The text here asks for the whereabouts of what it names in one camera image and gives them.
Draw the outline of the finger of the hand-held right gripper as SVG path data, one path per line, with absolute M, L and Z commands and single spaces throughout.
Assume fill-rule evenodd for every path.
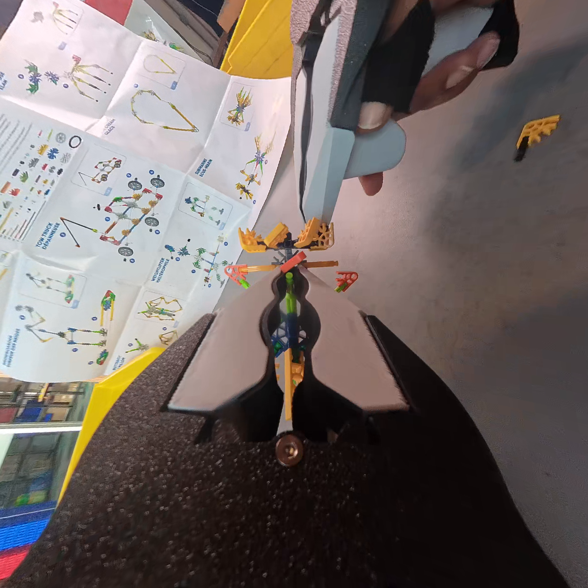
M 328 115 L 334 46 L 307 41 L 299 74 L 299 209 L 305 222 L 329 223 L 355 143 Z
M 302 212 L 303 189 L 300 188 L 300 172 L 302 166 L 302 127 L 306 100 L 306 76 L 302 68 L 302 49 L 293 49 L 291 88 L 291 114 L 293 131 L 293 165 L 295 170 L 296 206 Z

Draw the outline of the grey desk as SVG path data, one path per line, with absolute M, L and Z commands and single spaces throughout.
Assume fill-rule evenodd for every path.
M 587 587 L 587 1 L 516 1 L 518 55 L 403 121 L 382 190 L 342 185 L 320 259 L 465 405 L 518 508 Z M 524 125 L 561 115 L 514 162 Z

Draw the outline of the printed instruction sheet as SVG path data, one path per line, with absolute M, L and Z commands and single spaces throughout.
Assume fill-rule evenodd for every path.
M 289 126 L 288 77 L 23 1 L 1 38 L 1 372 L 87 380 L 177 341 L 217 304 Z

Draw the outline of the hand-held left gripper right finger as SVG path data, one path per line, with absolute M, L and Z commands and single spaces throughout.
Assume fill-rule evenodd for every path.
M 373 415 L 409 411 L 366 314 L 307 269 L 299 272 L 309 340 L 294 393 L 294 430 L 327 439 L 329 431 L 338 434 Z

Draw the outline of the colourful toy construction model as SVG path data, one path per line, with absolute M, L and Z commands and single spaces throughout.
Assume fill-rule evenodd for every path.
M 233 282 L 244 289 L 251 285 L 247 275 L 254 272 L 271 272 L 279 268 L 285 276 L 286 292 L 284 297 L 285 311 L 281 311 L 280 322 L 273 331 L 270 341 L 276 358 L 283 355 L 284 360 L 284 404 L 285 421 L 292 421 L 292 401 L 296 387 L 304 376 L 307 346 L 305 329 L 300 324 L 300 302 L 295 293 L 293 269 L 301 266 L 306 269 L 337 267 L 337 261 L 309 262 L 306 251 L 324 251 L 334 245 L 334 225 L 327 224 L 313 217 L 295 239 L 289 228 L 282 222 L 278 223 L 266 237 L 254 230 L 238 230 L 242 249 L 250 254 L 259 254 L 268 250 L 277 252 L 272 265 L 251 266 L 247 264 L 225 265 L 224 273 Z

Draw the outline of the person's right hand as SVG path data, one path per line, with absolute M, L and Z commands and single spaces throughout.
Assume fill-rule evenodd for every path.
M 494 1 L 430 1 L 435 15 L 441 15 L 463 6 L 487 7 Z M 391 37 L 406 19 L 417 1 L 395 1 L 383 30 L 383 40 Z M 408 114 L 395 112 L 383 102 L 363 102 L 359 114 L 357 131 L 360 134 L 376 132 L 388 120 L 400 121 L 420 111 L 442 105 L 461 94 L 484 66 L 494 57 L 499 47 L 500 36 L 495 32 L 485 33 L 467 48 L 449 55 L 425 76 L 422 76 L 410 103 Z M 364 175 L 359 182 L 368 196 L 377 194 L 383 185 L 383 172 Z

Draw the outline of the yellow connector with black rod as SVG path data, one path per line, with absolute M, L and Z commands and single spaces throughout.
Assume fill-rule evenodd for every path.
M 521 162 L 529 148 L 540 143 L 544 136 L 551 135 L 557 129 L 560 120 L 561 115 L 556 114 L 527 122 L 516 143 L 514 162 Z

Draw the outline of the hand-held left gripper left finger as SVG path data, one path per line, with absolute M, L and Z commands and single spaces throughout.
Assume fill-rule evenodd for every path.
M 283 393 L 269 323 L 279 314 L 282 277 L 273 269 L 214 314 L 172 389 L 168 411 L 205 418 L 197 439 L 211 439 L 216 422 L 230 424 L 239 439 L 276 436 Z

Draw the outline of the blue storage bin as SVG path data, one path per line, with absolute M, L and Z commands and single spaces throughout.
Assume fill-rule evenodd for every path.
M 56 505 L 56 501 L 48 501 L 1 509 L 1 551 L 36 542 L 48 525 Z

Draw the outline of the yellow storage bin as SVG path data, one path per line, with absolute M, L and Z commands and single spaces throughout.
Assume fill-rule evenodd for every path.
M 163 352 L 163 348 L 146 350 L 94 386 L 57 503 L 63 498 L 81 456 L 108 411 L 128 386 Z
M 232 36 L 220 69 L 253 79 L 290 77 L 291 8 L 291 1 L 225 1 L 217 22 Z

